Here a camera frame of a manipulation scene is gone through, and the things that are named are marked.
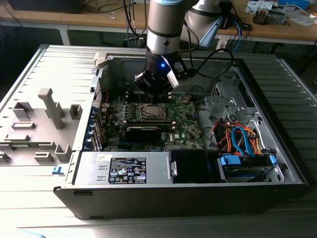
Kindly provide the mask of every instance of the gray plastic part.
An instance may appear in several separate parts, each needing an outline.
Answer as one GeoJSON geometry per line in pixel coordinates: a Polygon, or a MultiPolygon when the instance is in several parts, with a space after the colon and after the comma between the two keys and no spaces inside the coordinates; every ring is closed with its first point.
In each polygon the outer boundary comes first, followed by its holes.
{"type": "Polygon", "coordinates": [[[72,119],[80,119],[83,109],[80,104],[72,104],[69,109],[69,113],[72,119]]]}
{"type": "Polygon", "coordinates": [[[58,157],[58,160],[61,162],[66,162],[68,163],[71,157],[71,148],[70,145],[66,146],[65,151],[62,150],[60,145],[57,145],[56,149],[55,149],[55,155],[58,157]]]}
{"type": "Polygon", "coordinates": [[[0,150],[14,150],[14,148],[10,144],[0,144],[0,150]]]}
{"type": "Polygon", "coordinates": [[[29,141],[28,135],[6,135],[5,141],[29,141]]]}
{"type": "Polygon", "coordinates": [[[11,127],[13,129],[34,129],[35,124],[32,121],[14,122],[14,123],[12,123],[11,127]]]}
{"type": "Polygon", "coordinates": [[[10,157],[4,152],[0,152],[0,162],[8,163],[9,161],[10,161],[10,157]]]}
{"type": "Polygon", "coordinates": [[[52,162],[52,161],[54,161],[54,158],[50,154],[50,152],[35,152],[34,159],[37,162],[52,162]]]}
{"type": "Polygon", "coordinates": [[[54,141],[43,142],[39,144],[39,148],[42,150],[55,150],[56,145],[54,141]]]}
{"type": "Polygon", "coordinates": [[[51,115],[56,129],[62,129],[64,122],[61,120],[60,114],[52,98],[53,90],[51,88],[41,88],[39,91],[39,98],[45,103],[45,106],[51,115]]]}
{"type": "Polygon", "coordinates": [[[12,110],[19,120],[29,119],[27,112],[33,111],[28,102],[17,102],[12,110]]]}
{"type": "MultiPolygon", "coordinates": [[[[59,102],[54,102],[54,103],[55,103],[56,109],[57,109],[58,114],[60,115],[60,117],[62,118],[63,116],[65,116],[64,111],[63,111],[63,109],[60,106],[60,103],[59,102]]],[[[45,109],[45,112],[46,112],[46,115],[48,115],[48,118],[51,118],[51,114],[50,114],[50,112],[47,109],[45,109]]]]}

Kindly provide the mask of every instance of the wire bundle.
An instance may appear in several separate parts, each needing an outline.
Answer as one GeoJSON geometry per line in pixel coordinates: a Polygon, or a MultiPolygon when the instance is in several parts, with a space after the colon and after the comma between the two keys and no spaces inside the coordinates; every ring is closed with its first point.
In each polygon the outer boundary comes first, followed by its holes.
{"type": "Polygon", "coordinates": [[[234,155],[243,156],[244,155],[243,150],[241,149],[241,147],[239,147],[240,143],[238,143],[238,145],[235,145],[235,141],[233,143],[233,139],[234,139],[235,133],[243,134],[243,130],[244,130],[247,133],[249,133],[249,135],[247,135],[247,138],[245,138],[245,142],[244,142],[247,151],[248,151],[248,144],[247,144],[247,140],[248,140],[252,146],[253,153],[255,155],[262,154],[261,149],[259,147],[259,138],[257,137],[257,134],[254,131],[252,131],[249,127],[246,127],[237,122],[220,122],[219,120],[216,120],[214,127],[212,129],[213,133],[215,133],[215,129],[218,126],[225,127],[225,136],[217,144],[220,150],[225,151],[227,153],[233,153],[234,155]]]}

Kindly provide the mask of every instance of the blue tab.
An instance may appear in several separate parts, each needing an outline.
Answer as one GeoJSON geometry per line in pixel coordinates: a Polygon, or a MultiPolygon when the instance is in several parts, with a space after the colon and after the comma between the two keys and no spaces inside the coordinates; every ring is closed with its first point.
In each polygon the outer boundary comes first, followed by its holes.
{"type": "Polygon", "coordinates": [[[239,156],[237,155],[224,155],[220,158],[221,165],[241,165],[239,156]]]}
{"type": "Polygon", "coordinates": [[[64,172],[61,166],[56,166],[52,171],[52,175],[63,175],[63,174],[64,172]]]}
{"type": "Polygon", "coordinates": [[[271,160],[272,164],[275,165],[277,163],[276,158],[274,155],[270,155],[269,159],[271,160]]]}

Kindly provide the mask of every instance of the black cable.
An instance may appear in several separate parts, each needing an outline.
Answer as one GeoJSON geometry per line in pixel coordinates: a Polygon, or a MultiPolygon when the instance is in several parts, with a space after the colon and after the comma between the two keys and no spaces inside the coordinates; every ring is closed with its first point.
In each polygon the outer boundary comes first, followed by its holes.
{"type": "Polygon", "coordinates": [[[230,50],[227,50],[227,49],[225,49],[225,48],[215,50],[215,51],[212,52],[212,53],[201,63],[201,65],[196,69],[196,73],[199,74],[199,75],[202,76],[202,77],[205,77],[205,78],[216,78],[216,77],[219,77],[219,76],[225,74],[225,73],[232,67],[232,65],[233,65],[233,59],[234,59],[234,58],[233,58],[233,54],[232,54],[232,52],[231,52],[230,50]],[[231,57],[230,65],[226,68],[226,70],[223,71],[223,72],[220,72],[219,74],[212,75],[212,76],[208,76],[208,75],[204,75],[204,74],[202,74],[202,73],[199,73],[199,70],[204,66],[204,64],[205,64],[214,54],[216,54],[216,53],[218,53],[218,52],[220,52],[220,51],[229,53],[229,54],[230,54],[230,57],[231,57]]]}
{"type": "Polygon", "coordinates": [[[125,13],[125,17],[128,21],[128,25],[130,27],[130,30],[132,31],[132,33],[137,37],[138,34],[135,32],[135,30],[133,29],[133,27],[131,26],[131,22],[129,21],[129,16],[128,16],[128,11],[127,11],[127,4],[125,3],[125,0],[122,0],[123,3],[123,8],[124,8],[124,13],[125,13]]]}
{"type": "MultiPolygon", "coordinates": [[[[189,33],[189,32],[192,32],[195,37],[197,37],[197,35],[188,27],[186,21],[184,21],[184,26],[185,26],[186,29],[187,29],[188,40],[189,40],[189,46],[190,46],[190,48],[191,48],[192,41],[191,41],[191,37],[190,37],[190,33],[189,33]]],[[[191,64],[192,68],[194,68],[195,73],[197,73],[198,75],[200,75],[200,76],[202,76],[202,77],[206,77],[206,78],[215,78],[215,77],[221,76],[221,75],[225,74],[225,73],[232,67],[232,65],[233,65],[233,54],[232,54],[232,52],[229,51],[228,49],[218,49],[218,50],[215,50],[214,52],[212,52],[212,53],[201,63],[201,65],[200,65],[197,69],[195,69],[195,67],[194,67],[193,58],[192,58],[192,53],[191,53],[191,52],[189,53],[189,57],[190,57],[190,58],[189,58],[189,59],[190,59],[190,64],[191,64]],[[229,67],[228,67],[225,71],[223,71],[223,72],[221,72],[221,73],[219,73],[219,74],[216,74],[216,75],[212,75],[212,76],[208,76],[208,75],[204,75],[204,74],[202,74],[202,73],[199,73],[199,70],[203,67],[203,65],[204,65],[215,53],[217,53],[217,52],[219,52],[219,51],[224,51],[224,52],[227,52],[227,53],[230,54],[231,62],[230,62],[229,67]]]]}
{"type": "Polygon", "coordinates": [[[92,12],[92,13],[107,13],[107,12],[112,12],[112,11],[117,11],[117,10],[119,10],[119,9],[122,9],[122,8],[124,8],[124,6],[121,6],[121,7],[117,7],[117,8],[115,8],[115,9],[111,9],[111,10],[108,10],[108,11],[92,11],[92,10],[90,10],[90,9],[88,9],[87,8],[87,4],[89,4],[90,2],[92,2],[92,1],[94,1],[94,0],[90,0],[90,1],[88,1],[85,5],[84,5],[84,8],[88,11],[88,12],[92,12]]]}
{"type": "Polygon", "coordinates": [[[120,0],[118,0],[117,3],[111,3],[111,4],[104,4],[104,5],[101,5],[100,7],[98,7],[98,11],[101,10],[101,8],[105,7],[105,6],[113,6],[113,5],[117,5],[118,3],[120,2],[120,0]]]}
{"type": "Polygon", "coordinates": [[[13,19],[14,19],[17,23],[19,23],[19,25],[20,25],[21,27],[23,27],[22,24],[21,24],[21,23],[13,16],[13,14],[8,10],[8,8],[6,8],[5,2],[3,2],[3,6],[4,6],[5,9],[7,10],[7,12],[13,17],[13,19]]]}
{"type": "Polygon", "coordinates": [[[148,16],[147,16],[147,0],[144,0],[144,16],[145,16],[145,27],[144,30],[142,31],[141,35],[144,34],[148,27],[148,16]]]}
{"type": "Polygon", "coordinates": [[[129,26],[127,26],[127,44],[128,44],[128,47],[130,47],[130,42],[129,42],[129,26]]]}
{"type": "MultiPolygon", "coordinates": [[[[189,26],[187,25],[186,20],[184,20],[184,26],[187,29],[189,49],[192,48],[192,38],[190,36],[190,33],[192,33],[195,36],[196,41],[197,41],[197,46],[194,48],[194,50],[197,50],[198,47],[199,47],[199,44],[200,44],[198,36],[195,34],[195,32],[192,29],[189,28],[189,26]]],[[[189,52],[189,61],[190,61],[191,67],[194,68],[192,52],[189,52]]]]}
{"type": "Polygon", "coordinates": [[[199,85],[192,85],[192,86],[190,86],[190,87],[187,88],[187,90],[186,90],[186,92],[185,92],[185,95],[188,94],[189,89],[194,88],[194,87],[199,88],[199,89],[202,90],[205,94],[208,94],[201,86],[199,86],[199,85]]]}
{"type": "Polygon", "coordinates": [[[202,105],[203,105],[203,103],[204,103],[205,101],[204,100],[202,100],[202,102],[199,104],[199,107],[198,107],[198,111],[197,111],[197,115],[196,115],[196,122],[197,122],[197,125],[198,125],[198,115],[199,115],[199,111],[200,111],[200,108],[202,107],[202,105]]]}
{"type": "MultiPolygon", "coordinates": [[[[132,0],[132,16],[133,16],[133,26],[134,26],[134,30],[136,32],[136,26],[135,26],[135,12],[134,12],[134,0],[132,0]]],[[[135,36],[135,48],[137,48],[137,36],[135,36]]]]}

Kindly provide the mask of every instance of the sticker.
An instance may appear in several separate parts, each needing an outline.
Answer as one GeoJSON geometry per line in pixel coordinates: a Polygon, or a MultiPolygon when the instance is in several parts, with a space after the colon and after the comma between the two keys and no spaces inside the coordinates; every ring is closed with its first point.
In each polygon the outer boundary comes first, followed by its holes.
{"type": "Polygon", "coordinates": [[[111,158],[108,181],[110,184],[146,183],[146,168],[146,158],[111,158]]]}
{"type": "Polygon", "coordinates": [[[110,154],[98,154],[97,161],[110,161],[112,155],[110,154]]]}

